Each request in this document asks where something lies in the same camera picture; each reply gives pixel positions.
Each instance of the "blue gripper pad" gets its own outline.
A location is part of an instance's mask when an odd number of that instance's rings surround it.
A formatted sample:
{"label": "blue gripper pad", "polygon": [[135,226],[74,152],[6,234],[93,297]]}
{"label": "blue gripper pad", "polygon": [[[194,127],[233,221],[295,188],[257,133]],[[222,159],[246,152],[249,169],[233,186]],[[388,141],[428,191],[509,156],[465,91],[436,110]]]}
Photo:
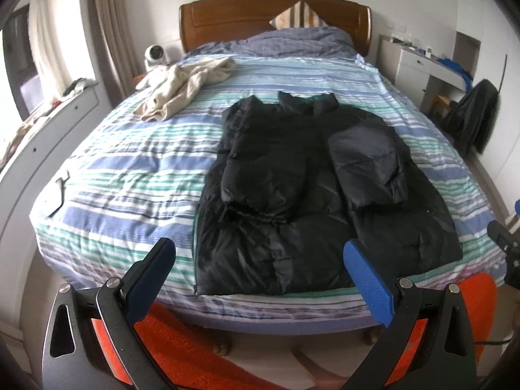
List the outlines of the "blue gripper pad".
{"label": "blue gripper pad", "polygon": [[383,278],[372,269],[360,252],[362,249],[357,239],[345,243],[343,263],[374,319],[388,327],[395,314],[394,294]]}
{"label": "blue gripper pad", "polygon": [[175,258],[175,243],[168,238],[161,238],[145,259],[135,263],[135,267],[132,266],[125,275],[123,280],[126,279],[126,283],[122,293],[125,295],[125,318],[128,325],[133,326],[145,319],[175,264]]}

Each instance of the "curtain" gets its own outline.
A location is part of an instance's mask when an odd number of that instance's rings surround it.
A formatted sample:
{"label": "curtain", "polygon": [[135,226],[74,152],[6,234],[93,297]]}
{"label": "curtain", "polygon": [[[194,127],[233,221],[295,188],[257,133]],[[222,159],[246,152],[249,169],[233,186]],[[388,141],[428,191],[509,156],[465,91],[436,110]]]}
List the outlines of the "curtain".
{"label": "curtain", "polygon": [[124,0],[94,2],[105,47],[104,53],[119,92],[117,99],[121,101],[135,92],[133,79],[140,74],[130,38]]}
{"label": "curtain", "polygon": [[59,63],[47,0],[30,0],[28,28],[32,57],[45,101],[59,100],[71,80]]}

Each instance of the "orange rug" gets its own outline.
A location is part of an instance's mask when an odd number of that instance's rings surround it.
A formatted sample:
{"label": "orange rug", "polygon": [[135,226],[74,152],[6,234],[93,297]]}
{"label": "orange rug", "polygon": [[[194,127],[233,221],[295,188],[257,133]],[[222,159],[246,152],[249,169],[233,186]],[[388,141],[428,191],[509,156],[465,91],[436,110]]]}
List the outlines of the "orange rug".
{"label": "orange rug", "polygon": [[[493,315],[497,303],[495,280],[493,280],[493,277],[489,274],[481,272],[459,283],[459,287],[464,297],[467,313],[470,317],[473,341],[480,342],[488,340],[491,327],[493,326]],[[387,384],[397,381],[406,374],[425,328],[426,320],[419,320],[415,323],[412,335],[408,340],[409,348],[401,355]],[[483,351],[484,346],[475,346],[477,363],[480,361],[480,356],[482,356]]]}
{"label": "orange rug", "polygon": [[[474,340],[487,340],[497,299],[495,282],[491,276],[479,273],[466,279],[459,287],[470,315]],[[114,376],[131,384],[102,323],[93,320],[93,324]],[[401,356],[389,383],[406,373],[424,327],[425,321],[418,321],[415,325],[410,347]],[[213,354],[209,341],[193,333],[161,304],[154,303],[146,319],[137,323],[135,329],[157,364],[178,386],[200,390],[282,390]],[[476,346],[475,349],[479,360],[484,347]]]}

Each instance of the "small fan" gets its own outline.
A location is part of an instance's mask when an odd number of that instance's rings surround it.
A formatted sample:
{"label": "small fan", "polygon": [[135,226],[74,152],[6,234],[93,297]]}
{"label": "small fan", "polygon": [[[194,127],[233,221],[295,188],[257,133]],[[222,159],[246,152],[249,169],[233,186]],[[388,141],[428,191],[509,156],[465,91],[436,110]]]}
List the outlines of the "small fan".
{"label": "small fan", "polygon": [[160,45],[151,45],[145,51],[146,71],[150,72],[158,66],[167,64],[166,53]]}

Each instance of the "striped pillow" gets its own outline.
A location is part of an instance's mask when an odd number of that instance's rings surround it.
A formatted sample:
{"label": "striped pillow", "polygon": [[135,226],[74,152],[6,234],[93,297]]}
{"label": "striped pillow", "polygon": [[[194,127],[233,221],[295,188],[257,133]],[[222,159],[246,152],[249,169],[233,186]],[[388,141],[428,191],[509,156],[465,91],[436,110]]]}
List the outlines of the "striped pillow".
{"label": "striped pillow", "polygon": [[280,13],[269,23],[278,30],[285,28],[327,26],[305,1],[299,1],[294,6]]}

